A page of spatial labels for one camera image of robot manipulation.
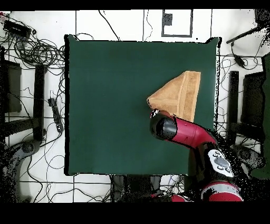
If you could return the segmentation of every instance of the cable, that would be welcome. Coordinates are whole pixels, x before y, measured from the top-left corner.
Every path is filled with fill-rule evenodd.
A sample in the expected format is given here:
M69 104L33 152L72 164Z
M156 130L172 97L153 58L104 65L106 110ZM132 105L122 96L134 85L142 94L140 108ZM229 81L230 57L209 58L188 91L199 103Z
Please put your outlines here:
M17 98L17 99L22 103L22 105L23 105L23 107L24 107L24 109L25 109L25 111L26 111L26 113L27 113L27 115L28 115L28 117L29 117L29 119L30 119L30 121L31 121L31 123L32 123L32 127L34 128L33 120L31 119L30 114L28 113L28 111L27 111L27 109L26 109L24 103L21 101L21 99L19 99L19 97L17 97L17 96L14 95L14 94L12 94L12 95L13 95L15 98Z
M40 191L38 192L38 194L36 195L36 197L35 197L35 199L34 199L34 202L33 202L33 203L35 203L37 197L40 195L40 193L41 193L41 191L42 191L42 189L43 189L43 184L42 184L40 181L38 181L37 179L33 178L33 177L30 175L30 173L29 173L29 167L30 167L31 162L32 162L32 155L30 156L30 162L29 162L29 165L28 165L28 167L27 167L27 173L28 173L28 175L29 175L33 180L35 180L36 182L38 182L38 183L41 185L41 189L40 189Z
M80 191L82 194L84 194L85 196L92 198L91 200L103 202L103 201L100 201L100 200L96 200L96 198L101 198L101 199L103 199L101 196L93 197L93 196L90 196L90 195L84 193L82 190L80 190L80 189L78 189L78 188L74 188L74 189L69 190L69 191L59 192L59 193L54 194L54 195L51 197L51 199L49 200L49 203L52 202L53 198L54 198L56 195L58 195L58 194L66 194L66 193L72 192L72 191L74 191L74 190L78 190L78 191Z
M109 27L111 28L112 32L115 34L115 36L117 37L117 40L120 41L120 38L116 35L115 31L113 30L113 28L111 27L110 23L108 22L108 20L101 14L100 10L99 10L99 14L106 20L107 24L109 25Z
M94 40L94 37L93 37L92 35L88 34L88 33L78 33L78 34L76 35L76 37L78 37L78 36L81 35L81 34L90 36L90 37L92 38L92 40Z
M148 25L151 26L151 24L148 22L148 13L149 13L149 10L147 11L146 21L147 21ZM151 26L151 29L152 30L151 30L150 36L148 36L147 38L151 37L151 34L153 32L153 27L152 26Z

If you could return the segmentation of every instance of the electronic device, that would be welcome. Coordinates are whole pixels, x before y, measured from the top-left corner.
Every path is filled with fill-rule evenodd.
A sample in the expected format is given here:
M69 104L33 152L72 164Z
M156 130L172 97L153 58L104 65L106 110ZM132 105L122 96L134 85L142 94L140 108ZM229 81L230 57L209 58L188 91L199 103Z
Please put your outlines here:
M59 133L62 133L64 131L64 127L61 122L61 116L60 116L56 101L55 99L51 98L51 99L48 99L48 102L49 102L49 106L52 107L52 110L53 110L53 119L56 124L56 129Z
M5 21L3 30L8 32L11 36L23 41L28 40L31 35L30 28L17 23L13 23L9 20Z

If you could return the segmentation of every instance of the white label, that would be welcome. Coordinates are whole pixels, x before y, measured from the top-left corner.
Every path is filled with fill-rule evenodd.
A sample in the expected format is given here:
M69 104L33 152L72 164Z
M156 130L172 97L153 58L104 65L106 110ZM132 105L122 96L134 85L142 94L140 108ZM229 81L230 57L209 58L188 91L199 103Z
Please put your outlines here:
M210 158L212 167L216 172L221 173L221 174L223 174L223 175L225 175L227 177L230 177L230 178L234 177L233 172L232 172L232 170L230 168L230 163L225 159L225 157L221 153L221 151L210 150L208 152L208 156ZM216 164L215 159L218 158L218 157L223 158L228 163L228 167L223 167L223 166L220 166L220 165Z

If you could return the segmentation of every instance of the black chair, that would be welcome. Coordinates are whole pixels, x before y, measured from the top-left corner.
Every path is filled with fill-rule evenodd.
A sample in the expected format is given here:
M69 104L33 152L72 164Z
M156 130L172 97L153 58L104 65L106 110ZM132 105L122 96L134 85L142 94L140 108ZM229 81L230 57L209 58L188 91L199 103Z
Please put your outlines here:
M241 162L249 167L249 171L263 168L265 159L261 154L241 145L235 145L237 134L258 141L261 146L265 140L263 131L264 93L262 85L266 79L264 72L247 74L243 81L243 105L240 123L237 122L238 114L238 84L239 72L231 71L229 74L228 90L228 118L227 118L227 143L237 153Z

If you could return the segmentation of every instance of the cloth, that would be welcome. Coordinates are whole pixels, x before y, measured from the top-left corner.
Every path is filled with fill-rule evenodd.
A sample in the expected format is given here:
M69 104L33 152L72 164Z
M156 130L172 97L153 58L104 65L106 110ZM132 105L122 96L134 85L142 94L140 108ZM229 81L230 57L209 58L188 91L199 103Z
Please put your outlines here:
M166 110L189 122L194 121L200 72L185 71L147 98L151 109Z

